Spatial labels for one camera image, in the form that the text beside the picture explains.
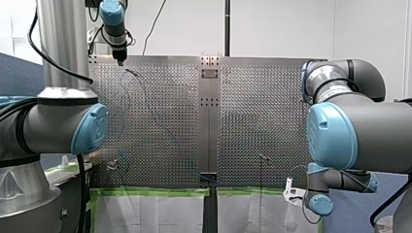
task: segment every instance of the white wall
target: white wall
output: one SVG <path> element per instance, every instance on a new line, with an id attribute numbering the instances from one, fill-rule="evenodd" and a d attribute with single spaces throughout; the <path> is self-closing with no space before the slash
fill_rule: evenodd
<path id="1" fill-rule="evenodd" d="M 162 0 L 132 0 L 126 27 L 141 54 Z M 333 55 L 333 2 L 330 0 L 235 0 L 232 2 L 231 55 L 319 57 Z M 35 0 L 0 0 L 0 52 L 41 63 L 25 34 Z M 38 32 L 34 35 L 39 41 Z M 147 55 L 207 55 L 224 51 L 224 0 L 168 0 L 149 40 Z"/>
<path id="2" fill-rule="evenodd" d="M 407 95 L 408 1 L 336 0 L 334 59 L 375 65 L 384 76 L 388 101 Z"/>
<path id="3" fill-rule="evenodd" d="M 234 0 L 231 3 L 232 56 L 333 57 L 333 1 Z"/>
<path id="4" fill-rule="evenodd" d="M 0 0 L 0 52 L 42 64 L 42 58 L 27 42 L 27 31 L 35 13 L 35 0 Z M 33 42 L 40 47 L 36 26 Z"/>

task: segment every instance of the blue joint cap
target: blue joint cap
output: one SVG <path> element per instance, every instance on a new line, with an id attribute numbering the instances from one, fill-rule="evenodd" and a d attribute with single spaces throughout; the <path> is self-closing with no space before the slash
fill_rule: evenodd
<path id="1" fill-rule="evenodd" d="M 317 163 L 311 162 L 308 164 L 308 171 L 306 172 L 308 175 L 310 174 L 315 174 L 315 173 L 320 173 L 323 171 L 328 170 L 329 168 L 323 167 Z"/>
<path id="2" fill-rule="evenodd" d="M 318 216 L 328 216 L 333 212 L 333 202 L 328 196 L 317 194 L 310 199 L 309 209 Z"/>
<path id="3" fill-rule="evenodd" d="M 378 177 L 375 173 L 370 173 L 369 184 L 364 190 L 366 193 L 374 193 L 378 190 Z"/>
<path id="4" fill-rule="evenodd" d="M 312 159 L 324 167 L 347 170 L 358 159 L 355 128 L 335 104 L 324 102 L 310 108 L 306 137 Z"/>
<path id="5" fill-rule="evenodd" d="M 73 154 L 93 152 L 103 144 L 107 131 L 107 114 L 107 108 L 102 104 L 90 107 L 73 135 Z"/>
<path id="6" fill-rule="evenodd" d="M 124 21 L 124 7 L 119 0 L 104 0 L 100 3 L 100 16 L 105 24 L 118 26 Z"/>
<path id="7" fill-rule="evenodd" d="M 33 98 L 32 96 L 0 96 L 0 108 L 6 107 L 17 101 Z"/>

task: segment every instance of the perforated metal panel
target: perforated metal panel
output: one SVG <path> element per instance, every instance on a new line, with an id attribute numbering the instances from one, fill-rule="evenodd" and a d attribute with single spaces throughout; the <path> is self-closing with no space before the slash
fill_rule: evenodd
<path id="1" fill-rule="evenodd" d="M 310 161 L 305 140 L 308 108 L 300 92 L 305 61 L 222 59 L 220 183 L 282 187 L 291 168 Z M 293 177 L 298 177 L 293 184 L 306 185 L 303 169 L 296 169 Z"/>
<path id="2" fill-rule="evenodd" d="M 90 60 L 110 112 L 95 186 L 198 187 L 199 168 L 217 171 L 218 185 L 283 186 L 291 168 L 310 161 L 300 93 L 307 59 L 215 58 L 219 76 L 210 79 L 200 59 L 129 56 L 125 67 L 108 56 Z M 115 160 L 118 169 L 108 170 Z M 293 176 L 306 184 L 302 170 Z"/>
<path id="3" fill-rule="evenodd" d="M 94 185 L 199 186 L 198 58 L 131 56 L 124 67 L 111 57 L 90 62 L 110 113 Z M 115 159 L 119 168 L 108 170 Z"/>

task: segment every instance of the robotic arm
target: robotic arm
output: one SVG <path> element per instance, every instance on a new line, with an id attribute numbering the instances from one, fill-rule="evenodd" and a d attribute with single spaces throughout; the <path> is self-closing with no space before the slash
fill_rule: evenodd
<path id="1" fill-rule="evenodd" d="M 97 30 L 91 30 L 88 36 L 89 54 L 94 49 L 94 43 L 104 43 L 111 47 L 112 56 L 121 66 L 127 58 L 127 47 L 133 43 L 131 34 L 125 29 L 124 14 L 128 1 L 121 0 L 91 0 L 90 7 L 97 8 L 103 25 Z"/>
<path id="2" fill-rule="evenodd" d="M 125 6 L 104 0 L 99 8 L 101 36 L 122 64 L 127 58 Z M 107 130 L 107 109 L 87 78 L 85 0 L 37 0 L 29 41 L 37 20 L 42 51 L 34 49 L 44 58 L 46 87 L 37 98 L 0 99 L 2 232 L 59 232 L 65 215 L 60 190 L 50 188 L 40 153 L 81 157 L 103 144 Z"/>
<path id="3" fill-rule="evenodd" d="M 305 205 L 314 213 L 332 212 L 329 188 L 375 191 L 375 175 L 363 171 L 411 171 L 412 106 L 381 103 L 385 84 L 371 64 L 308 62 L 302 69 L 302 92 L 313 103 L 306 133 L 314 163 L 307 173 Z"/>

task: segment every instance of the green tape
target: green tape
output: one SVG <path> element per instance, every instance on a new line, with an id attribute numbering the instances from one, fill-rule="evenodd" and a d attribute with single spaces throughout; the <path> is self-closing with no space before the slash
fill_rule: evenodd
<path id="1" fill-rule="evenodd" d="M 218 187 L 219 196 L 238 196 L 238 195 L 252 195 L 252 194 L 265 194 L 265 195 L 283 195 L 284 189 L 282 188 L 270 188 L 264 187 L 262 189 L 258 187 Z"/>
<path id="2" fill-rule="evenodd" d="M 59 166 L 51 167 L 51 168 L 47 169 L 45 172 L 52 172 L 52 171 L 55 171 L 57 169 L 59 171 L 62 171 L 62 172 L 76 172 L 76 171 L 79 171 L 78 165 L 77 164 L 72 164 L 72 165 L 69 165 L 69 166 L 65 167 L 64 169 L 60 169 Z"/>
<path id="3" fill-rule="evenodd" d="M 324 219 L 323 218 L 318 223 L 318 233 L 322 233 L 322 232 L 324 232 Z"/>
<path id="4" fill-rule="evenodd" d="M 97 196 L 97 193 L 96 192 L 92 192 L 91 190 L 90 190 L 90 201 L 88 202 L 88 204 L 90 205 L 90 214 L 91 214 L 91 226 L 90 226 L 90 228 L 91 228 L 91 233 L 93 233 L 94 232 L 94 222 L 95 222 L 95 219 L 96 219 L 96 206 L 97 206 L 97 198 L 98 198 L 98 196 Z"/>
<path id="5" fill-rule="evenodd" d="M 90 193 L 97 196 L 153 196 L 153 197 L 204 197 L 209 195 L 207 188 L 150 188 L 150 187 L 108 187 L 92 188 Z"/>

